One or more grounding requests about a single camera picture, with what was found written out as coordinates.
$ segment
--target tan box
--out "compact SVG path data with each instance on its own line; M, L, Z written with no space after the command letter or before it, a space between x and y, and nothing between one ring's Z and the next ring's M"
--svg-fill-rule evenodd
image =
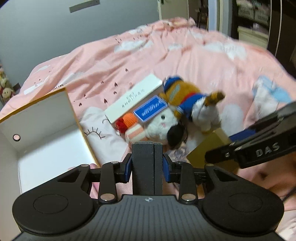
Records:
M193 167L204 168L206 164L205 154L207 151L230 143L231 140L229 137L221 128L218 128L210 133L202 143L200 143L192 152L190 152L187 155L187 159L190 161ZM238 163L236 163L234 160L223 161L215 165L222 167L229 172L234 172L239 167Z

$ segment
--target black plush ear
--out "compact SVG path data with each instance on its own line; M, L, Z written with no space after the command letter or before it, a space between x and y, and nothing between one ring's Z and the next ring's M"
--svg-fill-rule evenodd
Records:
M173 148L177 144L179 144L184 136L184 131L185 126L183 126L180 123L175 126L172 126L167 134L168 145Z

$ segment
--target blue card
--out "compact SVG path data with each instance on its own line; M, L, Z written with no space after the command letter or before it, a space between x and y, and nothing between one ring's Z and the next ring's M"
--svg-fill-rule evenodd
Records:
M168 104L164 100L155 95L150 100L135 109L133 113L141 122L146 122L164 110L167 106Z

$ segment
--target orange plush toy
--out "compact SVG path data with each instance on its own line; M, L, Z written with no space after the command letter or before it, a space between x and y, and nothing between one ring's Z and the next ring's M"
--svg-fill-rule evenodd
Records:
M116 127L120 133L124 134L128 128L138 122L138 119L133 113L126 113L122 118L116 122Z

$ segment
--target stuffed animal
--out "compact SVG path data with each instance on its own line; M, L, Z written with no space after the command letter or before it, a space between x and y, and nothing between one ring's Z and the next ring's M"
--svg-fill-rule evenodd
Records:
M124 134L128 128L138 122L137 117L133 113L126 113L122 118L116 121L116 127L120 133Z
M7 77L2 78L2 77L0 76L0 85L1 85L1 87L2 87L3 89L5 89L5 88L10 88L10 89L12 89L12 86L11 86L10 82L8 81L8 78L7 78Z
M11 97L15 95L14 91L11 88L4 88L2 91L2 98L4 100L4 103L9 101Z
M179 76L170 77L163 83L164 93L160 97L170 105L176 106L174 115L180 119L183 115L206 133L211 124L220 122L216 104L223 100L225 95L221 91L202 94L195 85L184 82Z
M127 115L131 117L130 113L123 116L125 122L127 122ZM125 139L129 146L133 142L152 140L175 148L183 139L185 126L178 121L170 108L164 109L144 126L140 125L137 119L133 117L132 119L133 125L125 131Z
M0 65L0 76L4 75L4 69L2 68L2 65Z

